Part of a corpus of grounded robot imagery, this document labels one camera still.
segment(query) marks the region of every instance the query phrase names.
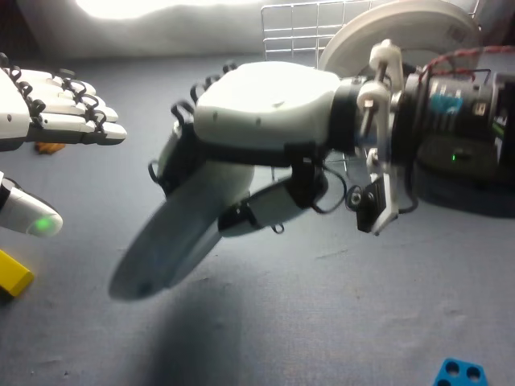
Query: bright light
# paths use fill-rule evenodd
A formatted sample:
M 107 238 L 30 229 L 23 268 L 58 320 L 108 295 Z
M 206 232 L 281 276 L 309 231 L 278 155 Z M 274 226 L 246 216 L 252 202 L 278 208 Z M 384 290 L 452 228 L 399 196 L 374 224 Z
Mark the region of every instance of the bright light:
M 140 18 L 171 6 L 237 5 L 257 0 L 76 0 L 80 8 L 96 18 Z

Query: gray wall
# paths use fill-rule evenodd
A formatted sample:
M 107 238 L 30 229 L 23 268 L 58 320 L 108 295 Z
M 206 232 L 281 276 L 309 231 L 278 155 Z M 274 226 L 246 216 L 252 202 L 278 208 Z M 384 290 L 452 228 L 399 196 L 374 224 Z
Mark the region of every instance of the gray wall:
M 170 133 L 169 107 L 224 62 L 75 64 L 117 110 L 127 140 L 0 154 L 1 170 L 64 218 L 49 240 L 0 230 L 1 248 L 36 274 L 0 307 L 0 384 L 431 384 L 448 356 L 512 384 L 509 220 L 423 204 L 374 237 L 344 208 L 309 213 L 282 236 L 223 240 L 181 286 L 149 301 L 108 298 L 115 265 L 163 200 L 146 163 Z M 260 170 L 256 184 L 269 178 Z

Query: yellow block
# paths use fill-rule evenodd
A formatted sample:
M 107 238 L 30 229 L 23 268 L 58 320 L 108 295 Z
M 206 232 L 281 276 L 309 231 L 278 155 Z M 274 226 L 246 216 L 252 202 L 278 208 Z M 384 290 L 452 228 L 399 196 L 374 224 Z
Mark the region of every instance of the yellow block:
M 0 287 L 9 294 L 18 296 L 31 284 L 34 274 L 0 250 Z

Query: metal wire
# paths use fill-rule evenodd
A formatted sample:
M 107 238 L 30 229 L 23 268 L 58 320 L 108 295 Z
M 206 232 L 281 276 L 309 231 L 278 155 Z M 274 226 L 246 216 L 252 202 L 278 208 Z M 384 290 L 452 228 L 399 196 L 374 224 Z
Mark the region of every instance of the metal wire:
M 274 54 L 287 55 L 293 60 L 296 53 L 312 52 L 312 65 L 317 68 L 319 65 L 319 57 L 329 40 L 340 30 L 346 23 L 350 22 L 358 14 L 349 15 L 350 7 L 360 7 L 360 12 L 364 13 L 373 6 L 386 4 L 394 0 L 339 0 L 339 1 L 322 1 L 322 2 L 297 2 L 291 4 L 278 4 L 262 7 L 261 20 L 263 31 L 263 50 L 265 60 L 269 60 Z M 482 0 L 470 0 L 470 12 L 468 14 L 475 18 Z M 341 6 L 341 18 L 338 23 L 325 23 L 321 17 L 320 9 L 327 6 Z M 281 18 L 279 24 L 273 28 L 270 27 L 270 20 L 277 18 L 280 12 Z M 302 14 L 316 15 L 314 24 L 298 25 L 295 22 L 295 16 Z M 332 21 L 336 21 L 334 15 L 331 16 Z

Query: hole in blue block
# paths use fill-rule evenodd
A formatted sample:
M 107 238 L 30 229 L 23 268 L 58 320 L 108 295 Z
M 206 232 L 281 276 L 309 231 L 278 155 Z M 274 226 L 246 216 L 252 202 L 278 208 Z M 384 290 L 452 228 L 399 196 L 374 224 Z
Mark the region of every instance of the hole in blue block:
M 450 376 L 458 376 L 459 375 L 459 366 L 456 362 L 448 362 L 445 366 L 445 371 Z
M 467 369 L 467 377 L 472 382 L 479 382 L 481 378 L 481 372 L 479 368 L 470 367 Z

